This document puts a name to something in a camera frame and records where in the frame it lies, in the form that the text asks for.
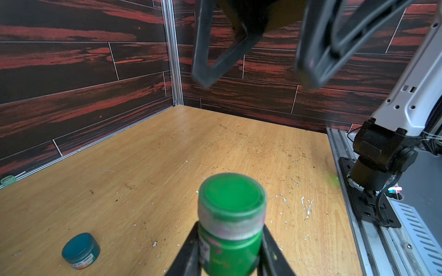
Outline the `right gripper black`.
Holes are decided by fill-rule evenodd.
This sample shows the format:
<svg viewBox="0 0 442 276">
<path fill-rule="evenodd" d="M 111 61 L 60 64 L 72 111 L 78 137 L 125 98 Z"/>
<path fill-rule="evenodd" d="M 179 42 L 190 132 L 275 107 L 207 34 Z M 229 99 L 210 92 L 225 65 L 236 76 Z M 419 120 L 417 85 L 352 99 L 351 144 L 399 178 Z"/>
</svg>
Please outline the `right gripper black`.
<svg viewBox="0 0 442 276">
<path fill-rule="evenodd" d="M 346 1 L 197 1 L 192 78 L 203 88 L 211 87 L 264 33 L 303 20 L 295 71 L 302 86 L 321 88 L 379 28 L 410 4 L 410 1 L 363 1 L 343 23 Z M 210 65 L 208 53 L 216 6 L 231 24 L 234 41 Z"/>
</svg>

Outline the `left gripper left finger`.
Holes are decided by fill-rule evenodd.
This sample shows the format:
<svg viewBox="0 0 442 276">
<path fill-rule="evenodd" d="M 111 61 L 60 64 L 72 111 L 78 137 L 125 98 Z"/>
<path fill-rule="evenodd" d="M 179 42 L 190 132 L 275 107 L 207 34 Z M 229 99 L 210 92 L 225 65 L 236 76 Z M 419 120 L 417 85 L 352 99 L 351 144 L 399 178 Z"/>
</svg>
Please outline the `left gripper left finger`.
<svg viewBox="0 0 442 276">
<path fill-rule="evenodd" d="M 166 276 L 200 276 L 198 226 L 197 221 L 166 272 Z"/>
</svg>

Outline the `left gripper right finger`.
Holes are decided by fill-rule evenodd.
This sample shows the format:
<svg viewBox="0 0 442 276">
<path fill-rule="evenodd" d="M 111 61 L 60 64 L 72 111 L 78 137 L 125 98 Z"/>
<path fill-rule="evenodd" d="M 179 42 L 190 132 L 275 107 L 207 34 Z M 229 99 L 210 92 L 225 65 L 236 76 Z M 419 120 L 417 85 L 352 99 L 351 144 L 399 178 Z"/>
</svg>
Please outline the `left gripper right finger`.
<svg viewBox="0 0 442 276">
<path fill-rule="evenodd" d="M 294 271 L 291 269 L 266 225 L 262 229 L 261 275 L 295 276 Z"/>
</svg>

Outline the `green paint jar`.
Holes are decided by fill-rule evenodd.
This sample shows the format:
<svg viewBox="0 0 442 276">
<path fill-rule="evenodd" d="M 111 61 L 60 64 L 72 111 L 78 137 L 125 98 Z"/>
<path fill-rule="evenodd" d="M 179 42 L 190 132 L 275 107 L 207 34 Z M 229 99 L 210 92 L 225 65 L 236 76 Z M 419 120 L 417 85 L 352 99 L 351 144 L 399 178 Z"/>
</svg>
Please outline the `green paint jar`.
<svg viewBox="0 0 442 276">
<path fill-rule="evenodd" d="M 198 198 L 199 259 L 209 276 L 249 276 L 259 263 L 267 193 L 238 173 L 207 178 Z"/>
</svg>

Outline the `blue paint jar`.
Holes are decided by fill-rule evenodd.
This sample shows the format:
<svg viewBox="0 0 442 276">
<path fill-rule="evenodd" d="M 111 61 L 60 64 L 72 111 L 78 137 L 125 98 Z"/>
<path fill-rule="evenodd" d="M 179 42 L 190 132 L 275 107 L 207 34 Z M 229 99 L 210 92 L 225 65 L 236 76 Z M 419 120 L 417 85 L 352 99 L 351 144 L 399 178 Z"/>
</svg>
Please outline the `blue paint jar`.
<svg viewBox="0 0 442 276">
<path fill-rule="evenodd" d="M 101 248 L 90 233 L 81 233 L 70 239 L 62 249 L 63 259 L 74 269 L 81 270 L 96 261 Z"/>
</svg>

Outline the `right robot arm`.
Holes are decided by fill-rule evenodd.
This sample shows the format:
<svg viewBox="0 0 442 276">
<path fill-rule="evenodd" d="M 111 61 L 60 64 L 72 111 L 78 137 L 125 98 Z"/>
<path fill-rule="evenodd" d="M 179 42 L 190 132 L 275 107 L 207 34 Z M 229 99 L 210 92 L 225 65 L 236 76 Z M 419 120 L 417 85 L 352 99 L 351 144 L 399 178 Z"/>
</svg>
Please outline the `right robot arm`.
<svg viewBox="0 0 442 276">
<path fill-rule="evenodd" d="M 235 39 L 213 64 L 208 62 L 213 11 L 221 7 Z M 409 1 L 364 1 L 342 23 L 345 1 L 198 1 L 192 78 L 211 87 L 247 54 L 265 32 L 300 19 L 294 69 L 302 86 L 321 88 Z M 442 11 L 388 98 L 361 127 L 353 142 L 359 155 L 351 178 L 359 186 L 381 190 L 398 179 L 417 158 L 422 134 L 442 104 Z"/>
</svg>

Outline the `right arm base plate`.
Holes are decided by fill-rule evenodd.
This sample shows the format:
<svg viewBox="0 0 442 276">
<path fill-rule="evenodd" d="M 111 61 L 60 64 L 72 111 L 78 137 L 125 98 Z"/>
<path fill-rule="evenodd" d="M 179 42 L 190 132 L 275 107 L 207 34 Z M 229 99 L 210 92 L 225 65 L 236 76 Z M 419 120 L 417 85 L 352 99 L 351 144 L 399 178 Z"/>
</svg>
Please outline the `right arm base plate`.
<svg viewBox="0 0 442 276">
<path fill-rule="evenodd" d="M 350 172 L 355 166 L 353 160 L 346 157 L 340 157 L 338 164 L 344 175 L 344 184 L 348 193 L 349 202 L 356 218 L 377 226 L 401 228 L 402 224 L 386 195 L 383 195 L 379 202 L 381 214 L 387 221 L 386 225 L 383 225 L 376 214 L 377 194 L 373 192 L 366 193 L 363 191 L 363 188 L 353 184 L 352 180 L 349 178 Z"/>
</svg>

